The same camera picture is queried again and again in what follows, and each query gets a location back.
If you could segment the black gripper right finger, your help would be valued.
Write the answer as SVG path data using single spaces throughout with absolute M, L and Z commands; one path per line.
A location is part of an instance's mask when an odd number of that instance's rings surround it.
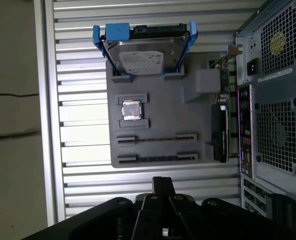
M 208 198 L 198 205 L 176 194 L 170 177 L 162 181 L 186 240 L 296 240 L 296 229 L 218 198 Z

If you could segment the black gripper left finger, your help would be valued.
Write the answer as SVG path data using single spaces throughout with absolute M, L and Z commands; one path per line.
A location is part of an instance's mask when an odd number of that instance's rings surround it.
M 55 225 L 28 240 L 159 240 L 162 237 L 162 177 L 153 177 L 152 193 L 132 202 L 115 197 Z

